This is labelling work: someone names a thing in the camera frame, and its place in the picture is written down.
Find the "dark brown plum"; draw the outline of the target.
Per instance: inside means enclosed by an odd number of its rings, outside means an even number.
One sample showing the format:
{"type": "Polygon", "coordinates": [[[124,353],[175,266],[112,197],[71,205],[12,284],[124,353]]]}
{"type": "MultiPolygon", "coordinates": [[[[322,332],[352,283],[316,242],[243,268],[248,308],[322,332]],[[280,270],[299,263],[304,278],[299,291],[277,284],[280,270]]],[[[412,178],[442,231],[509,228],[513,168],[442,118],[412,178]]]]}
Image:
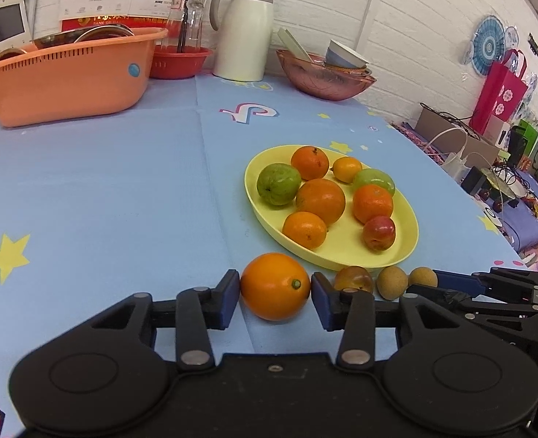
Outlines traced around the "dark brown plum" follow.
{"type": "Polygon", "coordinates": [[[365,268],[348,266],[336,273],[333,287],[336,291],[350,289],[373,293],[374,281],[371,274],[365,268]]]}

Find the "brown longan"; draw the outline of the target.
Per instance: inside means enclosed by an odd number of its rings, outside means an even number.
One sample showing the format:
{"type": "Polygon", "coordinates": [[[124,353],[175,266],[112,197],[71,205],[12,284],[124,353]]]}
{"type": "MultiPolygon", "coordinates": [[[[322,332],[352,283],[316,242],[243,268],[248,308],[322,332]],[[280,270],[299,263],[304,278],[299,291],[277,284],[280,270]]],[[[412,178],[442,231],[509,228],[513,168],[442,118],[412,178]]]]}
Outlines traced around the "brown longan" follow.
{"type": "Polygon", "coordinates": [[[380,271],[376,286],[383,299],[394,301],[408,288],[408,275],[398,266],[386,267],[380,271]]]}
{"type": "Polygon", "coordinates": [[[438,277],[434,270],[427,267],[417,267],[408,275],[408,283],[431,288],[438,287],[438,277]]]}

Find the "yellow orange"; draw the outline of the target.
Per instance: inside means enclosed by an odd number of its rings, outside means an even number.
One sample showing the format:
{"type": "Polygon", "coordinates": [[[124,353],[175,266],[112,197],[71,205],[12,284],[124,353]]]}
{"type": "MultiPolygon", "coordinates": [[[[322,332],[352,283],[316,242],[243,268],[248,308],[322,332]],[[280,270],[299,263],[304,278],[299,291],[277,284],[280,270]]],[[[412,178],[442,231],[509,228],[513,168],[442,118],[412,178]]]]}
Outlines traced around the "yellow orange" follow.
{"type": "Polygon", "coordinates": [[[281,253],[265,253],[252,260],[242,272],[240,293],[258,318],[285,321],[305,306],[310,280],[298,261],[281,253]]]}

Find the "red plum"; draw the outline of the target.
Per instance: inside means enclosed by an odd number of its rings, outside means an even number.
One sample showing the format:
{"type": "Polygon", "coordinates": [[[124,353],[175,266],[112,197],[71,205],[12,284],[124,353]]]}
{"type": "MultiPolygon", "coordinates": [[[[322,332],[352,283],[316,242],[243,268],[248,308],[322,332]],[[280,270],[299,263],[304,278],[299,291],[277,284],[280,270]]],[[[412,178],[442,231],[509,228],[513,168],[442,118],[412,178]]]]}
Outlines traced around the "red plum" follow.
{"type": "Polygon", "coordinates": [[[391,218],[375,216],[364,224],[362,239],[373,251],[387,250],[396,240],[396,225],[391,218]]]}

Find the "large front orange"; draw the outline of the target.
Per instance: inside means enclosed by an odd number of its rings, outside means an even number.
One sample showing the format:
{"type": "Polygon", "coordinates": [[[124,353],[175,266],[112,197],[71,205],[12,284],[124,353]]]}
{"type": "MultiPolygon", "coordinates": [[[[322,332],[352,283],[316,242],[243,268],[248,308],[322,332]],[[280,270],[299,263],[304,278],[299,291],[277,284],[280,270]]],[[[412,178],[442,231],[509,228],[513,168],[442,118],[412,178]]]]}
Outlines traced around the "large front orange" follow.
{"type": "Polygon", "coordinates": [[[341,218],[345,207],[344,192],[338,184],[329,179],[306,181],[295,197],[295,208],[298,211],[312,212],[327,226],[331,226],[341,218]]]}

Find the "green fruit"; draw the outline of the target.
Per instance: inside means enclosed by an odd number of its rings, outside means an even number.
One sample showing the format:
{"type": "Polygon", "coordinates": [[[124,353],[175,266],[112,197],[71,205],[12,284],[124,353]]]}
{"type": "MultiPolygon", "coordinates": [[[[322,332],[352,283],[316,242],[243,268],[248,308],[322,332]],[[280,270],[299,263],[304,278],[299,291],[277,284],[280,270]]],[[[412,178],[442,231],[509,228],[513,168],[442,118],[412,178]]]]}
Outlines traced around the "green fruit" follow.
{"type": "Polygon", "coordinates": [[[298,169],[286,163],[271,163],[260,172],[256,188],[263,201],[274,207],[288,205],[302,185],[298,169]]]}
{"type": "Polygon", "coordinates": [[[376,185],[387,190],[391,196],[396,192],[396,185],[390,175],[384,171],[375,168],[364,168],[360,170],[353,178],[351,187],[356,191],[362,186],[376,185]]]}

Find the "small orange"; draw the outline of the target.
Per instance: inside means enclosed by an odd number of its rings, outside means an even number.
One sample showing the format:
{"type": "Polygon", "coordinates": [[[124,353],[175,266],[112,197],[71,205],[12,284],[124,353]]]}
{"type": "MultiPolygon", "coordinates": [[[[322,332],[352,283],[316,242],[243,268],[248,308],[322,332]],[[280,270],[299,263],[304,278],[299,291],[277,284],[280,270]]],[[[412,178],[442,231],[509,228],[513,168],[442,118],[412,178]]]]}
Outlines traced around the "small orange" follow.
{"type": "Polygon", "coordinates": [[[345,184],[351,184],[355,176],[362,169],[362,163],[351,156],[343,156],[336,159],[331,167],[334,177],[345,184]]]}

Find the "cardboard box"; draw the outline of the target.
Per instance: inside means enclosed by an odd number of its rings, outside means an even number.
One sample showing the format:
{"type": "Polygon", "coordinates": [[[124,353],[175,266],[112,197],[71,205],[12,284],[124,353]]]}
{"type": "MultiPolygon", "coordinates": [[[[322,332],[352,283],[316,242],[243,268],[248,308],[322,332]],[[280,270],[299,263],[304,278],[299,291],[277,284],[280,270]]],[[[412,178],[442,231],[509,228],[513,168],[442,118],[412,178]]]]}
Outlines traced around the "cardboard box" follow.
{"type": "Polygon", "coordinates": [[[421,103],[415,132],[439,152],[448,155],[462,152],[467,167],[490,167],[499,149],[477,134],[464,121],[444,111],[436,111],[421,103]]]}

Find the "blue patterned tablecloth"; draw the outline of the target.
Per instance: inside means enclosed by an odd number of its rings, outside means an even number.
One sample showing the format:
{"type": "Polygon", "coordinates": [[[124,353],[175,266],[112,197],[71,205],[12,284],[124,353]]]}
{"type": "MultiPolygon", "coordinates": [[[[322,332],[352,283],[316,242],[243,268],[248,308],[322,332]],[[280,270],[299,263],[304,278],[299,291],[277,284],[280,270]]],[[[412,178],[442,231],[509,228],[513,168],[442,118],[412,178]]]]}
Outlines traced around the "blue patterned tablecloth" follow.
{"type": "Polygon", "coordinates": [[[332,148],[387,172],[419,222],[405,270],[518,265],[473,200],[385,120],[281,79],[153,81],[113,116],[0,128],[3,436],[22,428],[7,380],[29,351],[133,293],[171,299],[279,250],[243,181],[276,145],[332,148]]]}

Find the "red gift bag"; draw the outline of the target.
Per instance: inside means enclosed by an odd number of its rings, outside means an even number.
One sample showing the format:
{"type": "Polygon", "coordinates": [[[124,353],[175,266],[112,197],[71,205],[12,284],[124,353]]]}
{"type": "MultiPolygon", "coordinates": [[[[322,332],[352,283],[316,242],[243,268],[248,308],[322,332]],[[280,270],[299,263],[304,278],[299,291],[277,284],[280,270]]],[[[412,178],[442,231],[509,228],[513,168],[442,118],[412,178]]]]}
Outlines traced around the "red gift bag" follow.
{"type": "Polygon", "coordinates": [[[507,50],[502,61],[492,63],[469,123],[477,134],[484,134],[492,117],[510,120],[529,89],[522,81],[526,68],[524,53],[516,49],[507,50]]]}

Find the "copper pink bowl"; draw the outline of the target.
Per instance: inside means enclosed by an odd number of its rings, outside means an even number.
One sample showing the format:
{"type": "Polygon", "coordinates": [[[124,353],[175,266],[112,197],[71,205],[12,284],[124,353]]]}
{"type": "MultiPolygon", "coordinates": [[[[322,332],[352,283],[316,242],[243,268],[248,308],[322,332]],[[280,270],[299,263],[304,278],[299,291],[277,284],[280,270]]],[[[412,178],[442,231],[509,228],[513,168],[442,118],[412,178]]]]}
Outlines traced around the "copper pink bowl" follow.
{"type": "Polygon", "coordinates": [[[312,62],[296,58],[289,50],[276,50],[282,70],[299,91],[334,102],[351,99],[370,88],[377,79],[368,71],[350,73],[334,69],[312,55],[312,62]]]}

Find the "blue round fan decoration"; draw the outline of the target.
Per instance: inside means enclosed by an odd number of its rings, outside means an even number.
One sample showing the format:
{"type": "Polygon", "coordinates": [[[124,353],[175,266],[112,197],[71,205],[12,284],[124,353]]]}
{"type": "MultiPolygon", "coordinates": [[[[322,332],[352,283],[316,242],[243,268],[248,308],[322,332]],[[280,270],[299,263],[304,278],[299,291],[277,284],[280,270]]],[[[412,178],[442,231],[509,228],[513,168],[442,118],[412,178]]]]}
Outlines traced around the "blue round fan decoration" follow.
{"type": "Polygon", "coordinates": [[[508,50],[519,46],[518,29],[505,25],[496,15],[486,16],[477,26],[462,57],[464,65],[486,77],[494,62],[502,61],[508,50]]]}

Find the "red plastic basket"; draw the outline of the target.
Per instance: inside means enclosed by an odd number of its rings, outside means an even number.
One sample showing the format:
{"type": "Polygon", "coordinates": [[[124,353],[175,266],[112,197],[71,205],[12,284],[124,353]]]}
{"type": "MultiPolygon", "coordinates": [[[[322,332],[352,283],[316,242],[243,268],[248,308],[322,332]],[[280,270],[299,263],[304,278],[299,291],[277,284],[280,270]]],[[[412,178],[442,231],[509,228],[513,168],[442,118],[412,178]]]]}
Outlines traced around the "red plastic basket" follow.
{"type": "Polygon", "coordinates": [[[200,47],[186,47],[178,53],[171,46],[156,46],[150,77],[155,79],[178,80],[196,76],[202,71],[205,60],[212,55],[212,50],[200,47]]]}

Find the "white blue cup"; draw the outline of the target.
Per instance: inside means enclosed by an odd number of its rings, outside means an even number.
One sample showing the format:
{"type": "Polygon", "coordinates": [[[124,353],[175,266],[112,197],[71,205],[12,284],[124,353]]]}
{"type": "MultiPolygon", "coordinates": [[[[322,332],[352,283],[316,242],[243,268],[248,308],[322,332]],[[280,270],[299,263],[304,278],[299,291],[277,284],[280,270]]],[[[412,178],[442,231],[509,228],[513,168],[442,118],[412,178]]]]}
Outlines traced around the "white blue cup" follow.
{"type": "Polygon", "coordinates": [[[329,65],[345,68],[364,68],[368,60],[362,57],[356,50],[350,49],[343,43],[331,40],[325,53],[324,62],[329,65]]]}

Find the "green white dish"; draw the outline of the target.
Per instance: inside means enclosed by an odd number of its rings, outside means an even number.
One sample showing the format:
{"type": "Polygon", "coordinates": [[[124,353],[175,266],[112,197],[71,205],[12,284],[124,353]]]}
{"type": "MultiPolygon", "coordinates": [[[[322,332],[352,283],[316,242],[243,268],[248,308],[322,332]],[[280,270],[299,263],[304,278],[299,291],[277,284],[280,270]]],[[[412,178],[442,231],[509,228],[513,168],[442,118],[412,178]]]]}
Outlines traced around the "green white dish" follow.
{"type": "Polygon", "coordinates": [[[278,37],[287,50],[297,59],[313,62],[312,57],[286,28],[278,29],[278,37]]]}

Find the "glass pitcher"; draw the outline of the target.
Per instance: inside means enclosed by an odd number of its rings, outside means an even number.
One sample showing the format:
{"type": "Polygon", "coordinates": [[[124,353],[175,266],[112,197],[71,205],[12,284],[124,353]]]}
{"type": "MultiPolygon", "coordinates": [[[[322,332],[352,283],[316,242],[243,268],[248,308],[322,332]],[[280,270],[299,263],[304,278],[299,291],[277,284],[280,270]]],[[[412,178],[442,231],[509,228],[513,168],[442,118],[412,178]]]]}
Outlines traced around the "glass pitcher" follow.
{"type": "Polygon", "coordinates": [[[201,48],[204,9],[205,0],[172,0],[167,21],[167,45],[176,53],[187,53],[201,48]]]}

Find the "orange plastic basket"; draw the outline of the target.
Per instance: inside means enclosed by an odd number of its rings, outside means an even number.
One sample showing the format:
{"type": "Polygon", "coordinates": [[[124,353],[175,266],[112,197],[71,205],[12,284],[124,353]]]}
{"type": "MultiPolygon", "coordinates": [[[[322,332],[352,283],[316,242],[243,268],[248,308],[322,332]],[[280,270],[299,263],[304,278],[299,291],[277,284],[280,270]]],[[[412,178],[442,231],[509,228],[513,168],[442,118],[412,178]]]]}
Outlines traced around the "orange plastic basket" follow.
{"type": "Polygon", "coordinates": [[[70,43],[0,60],[0,124],[25,127],[108,115],[144,95],[163,28],[136,28],[131,36],[70,43]]]}

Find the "white thermos jug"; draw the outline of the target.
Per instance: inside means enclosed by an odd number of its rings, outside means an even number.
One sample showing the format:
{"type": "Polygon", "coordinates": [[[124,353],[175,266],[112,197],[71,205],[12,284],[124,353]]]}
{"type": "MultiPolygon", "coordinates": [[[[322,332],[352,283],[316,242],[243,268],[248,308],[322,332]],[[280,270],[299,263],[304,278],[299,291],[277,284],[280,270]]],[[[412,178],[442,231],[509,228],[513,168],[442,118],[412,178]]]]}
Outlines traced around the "white thermos jug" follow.
{"type": "Polygon", "coordinates": [[[238,82],[263,79],[274,23],[274,0],[211,0],[218,33],[212,73],[238,82]]]}

